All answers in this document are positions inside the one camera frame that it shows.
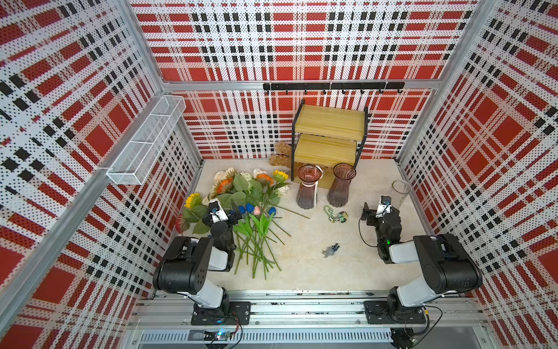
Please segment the orange gerbera flower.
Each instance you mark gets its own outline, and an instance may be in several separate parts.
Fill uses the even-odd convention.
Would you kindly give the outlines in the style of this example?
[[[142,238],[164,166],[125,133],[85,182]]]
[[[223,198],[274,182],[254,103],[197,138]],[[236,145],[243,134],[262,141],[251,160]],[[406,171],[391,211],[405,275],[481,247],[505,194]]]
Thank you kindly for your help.
[[[244,206],[246,193],[236,177],[229,177],[214,184],[209,194],[209,201],[218,201],[222,207]]]

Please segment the cream rose flower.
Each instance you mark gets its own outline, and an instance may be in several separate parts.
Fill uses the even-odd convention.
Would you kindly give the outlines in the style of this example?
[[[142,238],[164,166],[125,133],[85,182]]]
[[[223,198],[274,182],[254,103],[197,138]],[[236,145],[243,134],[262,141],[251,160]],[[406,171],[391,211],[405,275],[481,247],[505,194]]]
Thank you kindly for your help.
[[[222,182],[224,180],[228,180],[230,178],[234,178],[236,170],[232,167],[229,167],[227,170],[219,171],[214,176],[215,183]]]

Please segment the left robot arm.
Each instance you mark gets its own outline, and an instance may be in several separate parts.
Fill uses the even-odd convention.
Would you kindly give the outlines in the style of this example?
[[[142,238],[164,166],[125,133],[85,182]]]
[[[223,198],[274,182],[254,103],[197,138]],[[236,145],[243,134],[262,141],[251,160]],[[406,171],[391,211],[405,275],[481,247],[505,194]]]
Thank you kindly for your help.
[[[207,273],[231,270],[236,250],[232,228],[242,218],[238,208],[220,217],[222,212],[212,209],[206,216],[210,237],[175,238],[153,275],[156,290],[184,295],[196,304],[199,316],[215,319],[231,315],[230,301],[226,289],[211,282]]]

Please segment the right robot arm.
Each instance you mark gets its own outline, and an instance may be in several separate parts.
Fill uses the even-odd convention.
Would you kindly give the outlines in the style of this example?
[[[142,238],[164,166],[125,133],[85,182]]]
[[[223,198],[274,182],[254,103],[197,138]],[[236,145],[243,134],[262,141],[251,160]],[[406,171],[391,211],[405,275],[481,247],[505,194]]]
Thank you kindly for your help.
[[[400,211],[384,202],[376,209],[364,204],[360,219],[374,227],[374,247],[384,263],[420,264],[419,276],[389,291],[383,312],[394,321],[418,320],[418,312],[428,302],[482,286],[480,269],[453,234],[421,235],[402,241]]]

